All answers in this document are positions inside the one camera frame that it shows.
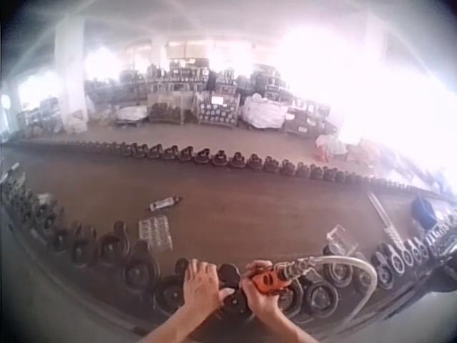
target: storage rack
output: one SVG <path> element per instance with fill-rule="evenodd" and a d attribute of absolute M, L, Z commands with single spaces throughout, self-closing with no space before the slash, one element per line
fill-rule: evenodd
<path fill-rule="evenodd" d="M 240 95 L 203 91 L 196 95 L 198 123 L 234 128 L 238 121 Z"/>

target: tube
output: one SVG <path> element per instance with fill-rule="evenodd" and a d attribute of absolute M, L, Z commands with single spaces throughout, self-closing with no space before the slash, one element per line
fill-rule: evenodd
<path fill-rule="evenodd" d="M 319 257 L 311 257 L 310 264 L 314 266 L 322 265 L 322 264 L 347 264 L 352 267 L 360 268 L 367 272 L 370 275 L 371 283 L 368 289 L 366 290 L 365 297 L 357 304 L 356 308 L 348 314 L 348 316 L 344 319 L 343 324 L 345 325 L 349 323 L 366 305 L 368 300 L 371 298 L 371 295 L 376 291 L 376 287 L 378 286 L 378 275 L 376 270 L 373 268 L 371 264 L 365 262 L 361 259 L 357 259 L 355 257 L 347 257 L 347 256 L 319 256 Z"/>

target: orange power drill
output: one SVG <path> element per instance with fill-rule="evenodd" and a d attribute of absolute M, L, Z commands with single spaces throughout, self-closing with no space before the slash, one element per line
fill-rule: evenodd
<path fill-rule="evenodd" d="M 251 281 L 262 294 L 278 294 L 292 281 L 309 270 L 308 259 L 298 259 L 290 264 L 277 264 L 270 269 L 254 275 Z"/>

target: hand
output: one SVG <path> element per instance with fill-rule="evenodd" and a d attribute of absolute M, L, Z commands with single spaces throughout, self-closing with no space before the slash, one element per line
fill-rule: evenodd
<path fill-rule="evenodd" d="M 251 281 L 251 277 L 270 269 L 271 266 L 270 261 L 252 261 L 246 266 L 246 273 L 241 278 L 241 288 L 246 293 L 249 308 L 262 321 L 281 313 L 278 307 L 279 295 L 271 296 L 260 293 Z"/>
<path fill-rule="evenodd" d="M 184 278 L 184 306 L 205 320 L 234 289 L 219 290 L 216 266 L 192 259 Z"/>

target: factory floor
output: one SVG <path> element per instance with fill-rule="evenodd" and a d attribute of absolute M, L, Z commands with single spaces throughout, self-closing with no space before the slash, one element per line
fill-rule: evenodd
<path fill-rule="evenodd" d="M 306 164 L 313 159 L 313 142 L 277 132 L 222 129 L 211 126 L 149 125 L 125 129 L 91 127 L 83 134 L 51 140 L 126 141 L 194 145 L 227 154 L 271 155 Z M 149 217 L 148 203 L 171 195 L 184 200 L 163 211 L 169 218 L 174 248 L 158 259 L 164 274 L 179 257 L 197 257 L 242 268 L 252 259 L 290 260 L 320 254 L 326 232 L 337 224 L 357 237 L 361 249 L 372 251 L 383 237 L 383 223 L 366 194 L 347 185 L 289 179 L 253 171 L 180 164 L 37 154 L 4 149 L 4 167 L 15 161 L 26 172 L 27 187 L 56 195 L 66 219 L 91 224 L 99 236 L 124 220 L 130 237 L 138 238 L 138 220 Z M 369 174 L 357 164 L 335 161 L 335 166 Z M 377 194 L 402 237 L 418 235 L 412 225 L 412 194 Z M 1 229 L 2 299 L 14 309 L 21 326 L 37 329 L 35 342 L 133 342 L 135 337 L 113 328 L 59 294 L 58 287 L 24 256 L 6 228 Z M 359 332 L 347 342 L 445 342 L 457 319 L 457 294 L 429 294 L 388 321 Z"/>
<path fill-rule="evenodd" d="M 1 228 L 3 342 L 136 342 L 138 336 L 82 307 L 45 275 Z M 430 293 L 400 314 L 338 343 L 444 343 L 457 332 L 457 292 Z"/>
<path fill-rule="evenodd" d="M 185 146 L 194 146 L 195 151 L 209 148 L 213 153 L 224 150 L 228 156 L 233 156 L 236 151 L 241 152 L 246 158 L 252 153 L 258 154 L 262 159 L 271 156 L 278 161 L 288 159 L 294 164 L 302 161 L 304 164 L 329 165 L 332 167 L 355 172 L 368 177 L 383 177 L 404 184 L 411 184 L 424 189 L 424 184 L 418 177 L 406 179 L 398 172 L 384 166 L 367 166 L 355 161 L 333 159 L 323 163 L 316 159 L 316 145 L 312 139 L 304 139 L 294 134 L 285 134 L 274 130 L 248 130 L 246 125 L 230 129 L 220 126 L 197 124 L 144 124 L 135 126 L 99 126 L 93 124 L 89 130 L 80 134 L 62 134 L 52 137 L 41 137 L 38 140 L 52 141 L 107 141 L 126 143 L 141 143 L 153 146 L 162 143 L 164 148 L 178 145 L 180 149 Z"/>

